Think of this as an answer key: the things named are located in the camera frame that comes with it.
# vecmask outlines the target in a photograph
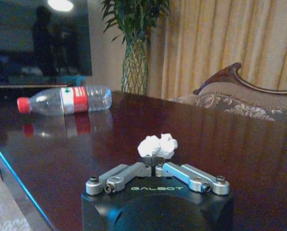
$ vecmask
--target potted plant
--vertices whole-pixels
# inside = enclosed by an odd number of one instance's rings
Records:
[[[146,95],[148,64],[144,44],[150,44],[151,29],[157,26],[157,19],[168,16],[170,0],[104,0],[102,4],[104,32],[117,25],[124,36],[122,43],[126,42],[122,91]]]

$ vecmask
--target red bottle label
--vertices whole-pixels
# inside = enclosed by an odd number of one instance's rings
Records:
[[[85,87],[73,87],[74,112],[86,112],[88,110],[88,95]]]
[[[61,88],[61,98],[64,114],[88,110],[88,95],[85,87]]]

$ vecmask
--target dark glossy tabletop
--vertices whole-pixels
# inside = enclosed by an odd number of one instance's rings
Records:
[[[287,230],[286,123],[120,92],[110,110],[65,118],[0,103],[0,155],[54,230],[81,230],[89,177],[135,163],[139,143],[161,133],[178,141],[172,162],[227,178],[235,230]]]

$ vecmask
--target beige curtain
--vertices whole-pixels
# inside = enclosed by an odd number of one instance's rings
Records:
[[[148,95],[190,94],[241,62],[250,83],[287,90],[287,0],[172,0],[148,52]]]

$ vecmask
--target floor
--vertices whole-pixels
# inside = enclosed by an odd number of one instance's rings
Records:
[[[32,231],[24,215],[0,179],[0,231]]]

